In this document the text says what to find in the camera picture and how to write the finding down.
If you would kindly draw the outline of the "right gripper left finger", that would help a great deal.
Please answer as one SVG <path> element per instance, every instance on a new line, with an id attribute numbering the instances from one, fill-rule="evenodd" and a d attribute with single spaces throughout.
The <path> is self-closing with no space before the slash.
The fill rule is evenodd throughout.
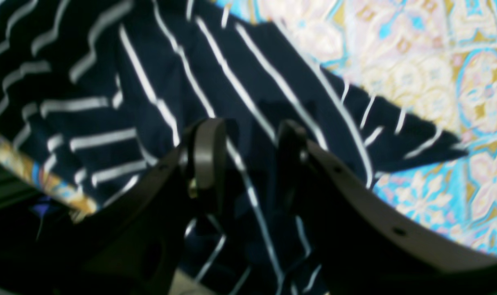
<path id="1" fill-rule="evenodd" d="M 166 295 L 189 222 L 224 207 L 226 125 L 204 119 L 121 198 L 37 243 L 0 251 L 20 295 Z"/>

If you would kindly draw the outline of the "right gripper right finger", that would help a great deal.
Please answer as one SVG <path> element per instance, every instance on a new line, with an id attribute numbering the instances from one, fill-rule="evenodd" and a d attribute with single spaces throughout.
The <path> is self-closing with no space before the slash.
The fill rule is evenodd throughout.
<path id="1" fill-rule="evenodd" d="M 277 182 L 312 236 L 332 295 L 497 295 L 497 257 L 398 213 L 292 120 L 280 124 Z"/>

